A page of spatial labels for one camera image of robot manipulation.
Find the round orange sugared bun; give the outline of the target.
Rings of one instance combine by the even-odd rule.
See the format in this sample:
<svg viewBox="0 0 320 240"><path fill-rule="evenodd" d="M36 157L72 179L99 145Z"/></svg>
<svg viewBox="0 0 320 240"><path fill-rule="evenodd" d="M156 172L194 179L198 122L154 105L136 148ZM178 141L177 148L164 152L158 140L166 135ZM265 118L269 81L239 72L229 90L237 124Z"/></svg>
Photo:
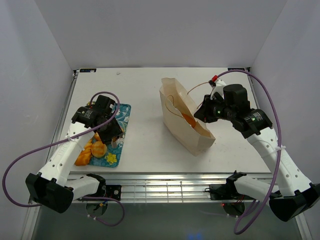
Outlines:
<svg viewBox="0 0 320 240"><path fill-rule="evenodd" d="M187 122L193 129L196 127L197 122L196 122L196 120L195 120L193 117L191 117L191 116L189 116L189 115L187 115L187 114L185 114L185 113L182 113L182 116L183 116L183 118L186 120L186 122Z"/></svg>

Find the teal patterned tray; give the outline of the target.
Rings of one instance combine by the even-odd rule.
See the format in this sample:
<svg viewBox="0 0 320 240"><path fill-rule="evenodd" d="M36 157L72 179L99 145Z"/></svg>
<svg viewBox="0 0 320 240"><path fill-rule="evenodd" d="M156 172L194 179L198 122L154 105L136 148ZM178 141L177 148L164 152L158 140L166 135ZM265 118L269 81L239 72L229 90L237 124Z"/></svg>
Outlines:
<svg viewBox="0 0 320 240"><path fill-rule="evenodd" d="M96 167L105 168L116 168L120 163L120 158L124 146L126 131L131 114L131 105L121 103L118 112L116 113L115 119L117 120L120 128L123 131L123 136L116 140L117 146L112 147L111 144L107 145L107 151L102 157L95 157L92 155L89 165Z"/></svg>

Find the brown paper bag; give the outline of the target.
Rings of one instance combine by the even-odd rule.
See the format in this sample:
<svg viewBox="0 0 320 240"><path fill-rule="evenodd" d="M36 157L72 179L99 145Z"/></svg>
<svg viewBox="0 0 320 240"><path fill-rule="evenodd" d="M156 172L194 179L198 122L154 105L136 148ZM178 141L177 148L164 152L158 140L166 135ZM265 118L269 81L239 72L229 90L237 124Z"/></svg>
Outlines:
<svg viewBox="0 0 320 240"><path fill-rule="evenodd" d="M193 155L207 151L215 142L205 123L195 119L195 101L175 78L162 78L159 89L163 122L171 134Z"/></svg>

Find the metal serving tongs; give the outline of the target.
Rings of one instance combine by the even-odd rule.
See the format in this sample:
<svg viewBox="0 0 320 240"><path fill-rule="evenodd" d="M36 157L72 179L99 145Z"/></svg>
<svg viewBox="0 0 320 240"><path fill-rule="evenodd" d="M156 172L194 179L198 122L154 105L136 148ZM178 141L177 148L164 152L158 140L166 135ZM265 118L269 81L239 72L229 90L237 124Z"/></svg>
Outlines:
<svg viewBox="0 0 320 240"><path fill-rule="evenodd" d="M111 147L112 148L117 148L119 145L121 145L123 143L123 140L121 137L114 137L112 140L111 140Z"/></svg>

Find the small round scored roll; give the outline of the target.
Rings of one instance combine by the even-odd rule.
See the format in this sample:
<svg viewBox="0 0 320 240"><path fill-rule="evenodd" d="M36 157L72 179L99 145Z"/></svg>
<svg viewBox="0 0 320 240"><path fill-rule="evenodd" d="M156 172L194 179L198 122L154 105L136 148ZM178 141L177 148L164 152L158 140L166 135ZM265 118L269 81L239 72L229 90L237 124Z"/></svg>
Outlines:
<svg viewBox="0 0 320 240"><path fill-rule="evenodd" d="M102 141L96 141L92 144L91 154L95 158L102 158L108 151L108 147Z"/></svg>

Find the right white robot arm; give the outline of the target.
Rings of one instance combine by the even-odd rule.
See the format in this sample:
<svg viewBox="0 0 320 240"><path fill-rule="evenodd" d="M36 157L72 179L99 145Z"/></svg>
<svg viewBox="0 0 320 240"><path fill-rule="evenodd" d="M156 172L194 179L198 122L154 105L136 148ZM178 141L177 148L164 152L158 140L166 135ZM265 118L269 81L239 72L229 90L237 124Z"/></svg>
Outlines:
<svg viewBox="0 0 320 240"><path fill-rule="evenodd" d="M241 84L212 84L212 93L204 96L194 113L204 123L226 120L254 147L276 178L275 186L255 180L245 173L227 178L226 194L263 201L267 198L274 215L283 222L313 207L320 199L320 186L306 177L294 163L279 139L273 124L261 109L251 107L246 88Z"/></svg>

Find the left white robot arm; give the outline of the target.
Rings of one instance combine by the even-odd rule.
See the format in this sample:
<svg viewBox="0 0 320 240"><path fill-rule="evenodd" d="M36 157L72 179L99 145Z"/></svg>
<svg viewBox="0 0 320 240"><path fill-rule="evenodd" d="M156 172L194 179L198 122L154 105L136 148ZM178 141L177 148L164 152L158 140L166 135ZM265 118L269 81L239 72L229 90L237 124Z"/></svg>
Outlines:
<svg viewBox="0 0 320 240"><path fill-rule="evenodd" d="M106 145L123 135L116 121L119 100L112 100L103 92L96 93L96 97L95 103L78 108L65 141L37 174L30 173L25 180L31 199L58 213L64 213L74 200L86 196L100 200L106 195L106 181L99 175L89 173L76 180L68 179L76 159L95 133Z"/></svg>

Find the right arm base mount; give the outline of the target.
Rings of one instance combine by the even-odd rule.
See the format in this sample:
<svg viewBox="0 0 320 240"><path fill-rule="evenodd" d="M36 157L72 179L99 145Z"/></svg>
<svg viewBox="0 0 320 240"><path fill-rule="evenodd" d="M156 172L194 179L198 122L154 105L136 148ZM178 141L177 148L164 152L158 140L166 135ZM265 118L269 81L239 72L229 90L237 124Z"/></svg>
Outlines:
<svg viewBox="0 0 320 240"><path fill-rule="evenodd" d="M235 171L226 179L224 184L210 184L204 189L205 193L210 194L211 200L252 200L248 195L240 194L235 187L234 182L240 177L246 176L246 173Z"/></svg>

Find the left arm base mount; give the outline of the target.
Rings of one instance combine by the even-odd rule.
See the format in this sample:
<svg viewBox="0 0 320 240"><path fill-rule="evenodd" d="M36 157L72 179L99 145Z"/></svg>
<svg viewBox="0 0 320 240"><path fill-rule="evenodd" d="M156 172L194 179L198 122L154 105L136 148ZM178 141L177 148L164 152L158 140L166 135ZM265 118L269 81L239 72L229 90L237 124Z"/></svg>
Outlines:
<svg viewBox="0 0 320 240"><path fill-rule="evenodd" d="M121 200L122 186L119 184L107 184L102 187L98 193L85 195L84 198L91 198L94 200L102 200L105 198L115 199L117 201Z"/></svg>

